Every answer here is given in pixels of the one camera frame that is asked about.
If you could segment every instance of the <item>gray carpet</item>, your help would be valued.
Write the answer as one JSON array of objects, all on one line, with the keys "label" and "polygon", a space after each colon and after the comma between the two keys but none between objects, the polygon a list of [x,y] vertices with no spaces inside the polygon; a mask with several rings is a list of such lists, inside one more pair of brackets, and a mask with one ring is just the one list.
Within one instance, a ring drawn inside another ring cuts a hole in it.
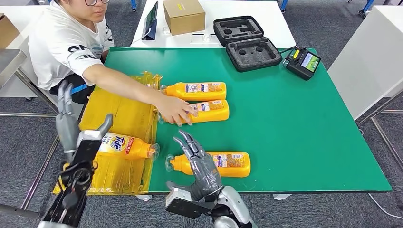
[{"label": "gray carpet", "polygon": [[[342,50],[362,22],[357,12],[365,0],[290,0],[284,15],[296,41],[316,48],[326,67]],[[128,0],[111,0],[106,20],[117,46],[128,46],[133,39],[144,2],[137,12]],[[403,109],[403,100],[393,105]],[[34,99],[0,99],[0,110],[9,112],[49,112]],[[378,120],[403,156],[403,116],[381,114]],[[378,160],[393,192],[374,194],[384,208],[403,216],[403,173],[374,125],[363,127],[364,138]],[[0,122],[0,203],[20,206],[46,153],[56,136],[54,120],[2,117]],[[29,206],[44,212],[54,195],[50,194],[62,159],[58,147],[39,189]],[[251,215],[262,228],[397,228],[403,221],[385,215],[367,194],[300,194],[277,201],[271,195],[242,195]],[[164,211],[164,196],[143,202],[132,196],[91,196],[81,220],[82,228],[207,228],[212,223],[202,217],[191,220]],[[2,228],[36,227],[39,220],[0,214]]]}]

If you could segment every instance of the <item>green mat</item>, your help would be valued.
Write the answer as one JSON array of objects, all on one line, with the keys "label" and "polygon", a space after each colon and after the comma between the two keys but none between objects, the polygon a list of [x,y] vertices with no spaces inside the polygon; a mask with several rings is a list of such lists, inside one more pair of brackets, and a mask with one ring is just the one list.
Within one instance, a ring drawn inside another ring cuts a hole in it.
[{"label": "green mat", "polygon": [[[223,48],[114,48],[106,66],[128,75],[150,71],[162,84],[223,81],[230,118],[183,126],[206,151],[250,155],[246,178],[222,178],[240,192],[391,191],[323,64],[304,81],[283,66],[245,73],[233,67]],[[173,140],[178,127],[159,124],[160,157],[149,191],[165,183],[189,185],[193,176],[166,172],[167,154],[181,154]]]}]

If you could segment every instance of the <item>tide logo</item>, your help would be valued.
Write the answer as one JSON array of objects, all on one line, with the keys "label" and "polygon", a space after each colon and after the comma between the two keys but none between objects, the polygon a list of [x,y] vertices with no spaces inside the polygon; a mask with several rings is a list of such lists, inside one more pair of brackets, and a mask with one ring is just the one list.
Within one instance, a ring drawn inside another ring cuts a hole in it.
[{"label": "tide logo", "polygon": [[126,137],[114,136],[110,141],[110,145],[116,151],[122,151],[122,148],[127,146],[127,139]]}]

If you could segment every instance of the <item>person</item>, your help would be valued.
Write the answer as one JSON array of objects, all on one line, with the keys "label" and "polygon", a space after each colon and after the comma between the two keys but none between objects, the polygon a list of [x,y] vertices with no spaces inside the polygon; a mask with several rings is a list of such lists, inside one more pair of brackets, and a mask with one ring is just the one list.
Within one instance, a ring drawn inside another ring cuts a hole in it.
[{"label": "person", "polygon": [[107,68],[103,60],[114,45],[105,21],[109,0],[53,0],[29,36],[29,52],[38,87],[57,95],[62,81],[73,84],[72,99],[86,103],[98,87],[120,96],[154,105],[166,121],[188,124],[197,115],[189,103],[149,88]]}]

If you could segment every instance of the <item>orange bottle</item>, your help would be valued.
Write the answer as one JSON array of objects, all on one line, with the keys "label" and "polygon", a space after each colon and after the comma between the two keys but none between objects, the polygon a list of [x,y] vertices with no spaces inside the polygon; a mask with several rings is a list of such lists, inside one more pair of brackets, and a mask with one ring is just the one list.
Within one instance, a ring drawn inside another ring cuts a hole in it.
[{"label": "orange bottle", "polygon": [[185,101],[223,100],[227,96],[224,82],[178,82],[170,86],[161,86],[161,89],[168,96],[175,96]]},{"label": "orange bottle", "polygon": [[139,158],[155,160],[160,152],[160,146],[158,144],[150,145],[141,139],[127,135],[106,133],[98,152],[101,152],[102,155],[120,156],[129,160]]},{"label": "orange bottle", "polygon": [[[250,158],[245,152],[207,152],[213,157],[218,173],[222,177],[247,177],[250,174]],[[173,156],[169,154],[165,160],[168,172],[181,171],[193,175],[190,162],[185,154]]]},{"label": "orange bottle", "polygon": [[[190,104],[190,106],[197,110],[197,116],[188,114],[192,123],[209,122],[209,121],[222,121],[227,120],[230,117],[230,107],[226,100],[216,100],[201,102],[196,104]],[[165,121],[164,117],[158,113],[158,120]]]}]

